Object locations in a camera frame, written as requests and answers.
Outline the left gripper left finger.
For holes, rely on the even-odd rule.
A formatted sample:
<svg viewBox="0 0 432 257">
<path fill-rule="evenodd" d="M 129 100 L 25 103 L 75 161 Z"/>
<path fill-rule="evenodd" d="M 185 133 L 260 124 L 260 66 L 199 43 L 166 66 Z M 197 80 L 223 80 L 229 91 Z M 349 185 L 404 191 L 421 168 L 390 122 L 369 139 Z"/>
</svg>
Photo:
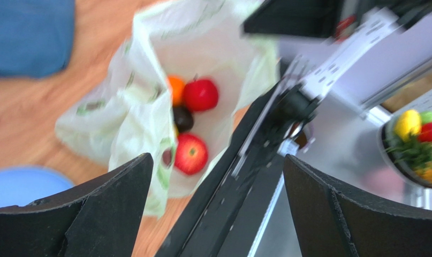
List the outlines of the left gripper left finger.
<svg viewBox="0 0 432 257">
<path fill-rule="evenodd" d="M 69 190 L 0 208 L 0 256 L 130 256 L 153 166 L 144 153 Z"/>
</svg>

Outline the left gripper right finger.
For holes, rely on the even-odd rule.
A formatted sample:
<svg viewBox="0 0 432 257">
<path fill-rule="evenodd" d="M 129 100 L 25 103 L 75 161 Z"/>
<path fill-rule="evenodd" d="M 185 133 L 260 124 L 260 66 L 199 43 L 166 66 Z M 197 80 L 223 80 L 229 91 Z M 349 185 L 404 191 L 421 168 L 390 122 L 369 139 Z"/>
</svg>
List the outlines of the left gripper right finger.
<svg viewBox="0 0 432 257">
<path fill-rule="evenodd" d="M 432 256 L 432 211 L 361 190 L 287 155 L 284 180 L 303 256 Z"/>
</svg>

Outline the pale green plastic bag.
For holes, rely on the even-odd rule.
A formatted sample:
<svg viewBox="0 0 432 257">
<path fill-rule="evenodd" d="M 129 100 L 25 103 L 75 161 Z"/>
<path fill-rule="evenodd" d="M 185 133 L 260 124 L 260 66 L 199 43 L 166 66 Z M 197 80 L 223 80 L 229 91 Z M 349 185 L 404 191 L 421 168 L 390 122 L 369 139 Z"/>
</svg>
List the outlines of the pale green plastic bag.
<svg viewBox="0 0 432 257">
<path fill-rule="evenodd" d="M 167 1 L 133 18 L 132 36 L 113 56 L 102 83 L 57 119 L 57 138 L 109 171 L 150 153 L 154 160 L 144 214 L 161 217 L 169 198 L 192 194 L 227 150 L 238 110 L 277 82 L 277 43 L 247 36 L 242 23 L 260 1 Z M 187 176 L 173 168 L 168 75 L 189 81 L 210 77 L 218 105 L 194 116 L 192 132 L 205 141 L 209 160 Z"/>
</svg>

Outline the shiny red apple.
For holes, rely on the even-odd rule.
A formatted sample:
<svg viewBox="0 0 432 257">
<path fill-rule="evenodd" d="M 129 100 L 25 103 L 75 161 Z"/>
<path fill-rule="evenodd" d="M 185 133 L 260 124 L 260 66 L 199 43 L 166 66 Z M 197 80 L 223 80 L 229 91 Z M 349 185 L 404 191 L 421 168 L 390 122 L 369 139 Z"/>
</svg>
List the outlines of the shiny red apple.
<svg viewBox="0 0 432 257">
<path fill-rule="evenodd" d="M 193 133 L 182 133 L 177 140 L 175 167 L 188 176 L 199 173 L 208 162 L 206 143 Z"/>
<path fill-rule="evenodd" d="M 211 77 L 188 82 L 183 91 L 183 103 L 190 112 L 203 112 L 215 108 L 219 102 L 217 84 Z"/>
</svg>

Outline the dark purple plum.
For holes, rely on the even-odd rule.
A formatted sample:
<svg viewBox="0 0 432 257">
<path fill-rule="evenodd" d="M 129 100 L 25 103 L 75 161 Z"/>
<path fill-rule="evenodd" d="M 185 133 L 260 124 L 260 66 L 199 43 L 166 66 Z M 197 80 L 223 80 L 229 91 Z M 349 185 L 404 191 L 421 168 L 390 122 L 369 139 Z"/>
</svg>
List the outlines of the dark purple plum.
<svg viewBox="0 0 432 257">
<path fill-rule="evenodd" d="M 173 117 L 180 133 L 190 131 L 194 126 L 193 115 L 185 106 L 173 107 Z"/>
</svg>

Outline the orange fruit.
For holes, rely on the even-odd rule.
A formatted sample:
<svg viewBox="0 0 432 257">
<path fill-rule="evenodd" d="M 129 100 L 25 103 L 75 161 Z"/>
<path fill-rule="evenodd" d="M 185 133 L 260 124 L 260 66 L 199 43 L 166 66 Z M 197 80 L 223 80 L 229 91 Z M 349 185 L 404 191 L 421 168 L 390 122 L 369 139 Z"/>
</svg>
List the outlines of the orange fruit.
<svg viewBox="0 0 432 257">
<path fill-rule="evenodd" d="M 172 105 L 174 107 L 181 105 L 186 85 L 185 81 L 177 75 L 169 75 L 168 82 L 171 90 Z"/>
</svg>

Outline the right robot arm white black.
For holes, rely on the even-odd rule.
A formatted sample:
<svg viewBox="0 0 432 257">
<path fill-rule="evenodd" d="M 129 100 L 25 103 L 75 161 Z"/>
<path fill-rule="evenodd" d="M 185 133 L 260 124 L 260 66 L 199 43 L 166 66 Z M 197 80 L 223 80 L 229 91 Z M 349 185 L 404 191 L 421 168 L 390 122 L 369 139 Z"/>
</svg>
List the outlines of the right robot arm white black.
<svg viewBox="0 0 432 257">
<path fill-rule="evenodd" d="M 248 34 L 336 37 L 337 23 L 350 1 L 265 1 L 243 23 Z M 279 97 L 273 112 L 311 120 L 336 81 L 369 49 L 394 32 L 410 29 L 432 13 L 432 1 L 358 1 L 363 20 L 312 73 Z"/>
</svg>

